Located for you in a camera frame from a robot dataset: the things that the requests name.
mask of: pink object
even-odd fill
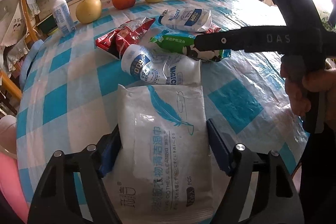
[[[0,119],[0,152],[16,159],[16,118],[12,115]]]
[[[28,205],[22,192],[17,161],[0,153],[0,190],[13,211],[27,223]]]

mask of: blue and white checkered tablecloth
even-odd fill
[[[104,9],[95,22],[77,23],[76,31],[66,37],[56,33],[48,38],[31,67],[17,116],[18,167],[28,203],[55,150],[78,152],[112,132],[117,124],[118,84],[143,84],[124,73],[120,61],[96,48],[95,39],[130,19],[158,17],[165,9],[177,7],[210,9],[213,22],[226,30],[285,24],[277,8],[257,0],[157,4],[137,0],[130,9]],[[148,33],[161,29],[155,22]],[[207,118],[214,118],[224,132],[251,150],[279,150],[293,171],[307,136],[290,110],[279,71],[280,56],[273,52],[238,51],[219,63],[202,63],[205,111]],[[85,207],[83,192],[78,198]]]

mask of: white wet wipes pack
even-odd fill
[[[123,224],[186,224],[211,218],[202,87],[119,85],[118,100],[122,148],[104,179]]]
[[[121,69],[137,80],[159,85],[199,85],[201,62],[185,55],[151,52],[131,44],[121,60]]]
[[[172,30],[206,32],[211,26],[212,18],[210,10],[177,8],[165,10],[160,15],[158,22]]]

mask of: red snack bag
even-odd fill
[[[120,32],[120,29],[114,29],[108,32],[107,34],[104,34],[103,36],[98,37],[96,39],[96,46],[108,52],[111,45],[112,47],[115,46],[116,35],[118,32]]]
[[[213,32],[221,32],[221,31],[223,31],[221,27],[217,26],[215,23],[211,23],[209,30],[203,33],[213,33]]]
[[[154,21],[155,18],[139,17],[119,27],[121,30],[115,39],[115,46],[119,52],[119,58],[121,58],[130,44],[137,44],[139,42],[139,39],[143,37]]]

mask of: screw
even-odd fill
[[[272,156],[274,156],[274,157],[279,156],[279,152],[276,151],[276,150],[271,150],[271,154],[272,154]]]
[[[54,152],[54,157],[59,157],[62,155],[62,151],[61,150],[57,150]]]
[[[96,150],[96,146],[94,144],[89,144],[87,147],[86,147],[86,150],[87,151],[94,151]]]
[[[242,143],[236,144],[236,149],[239,151],[244,151],[245,148],[245,145],[243,145]]]

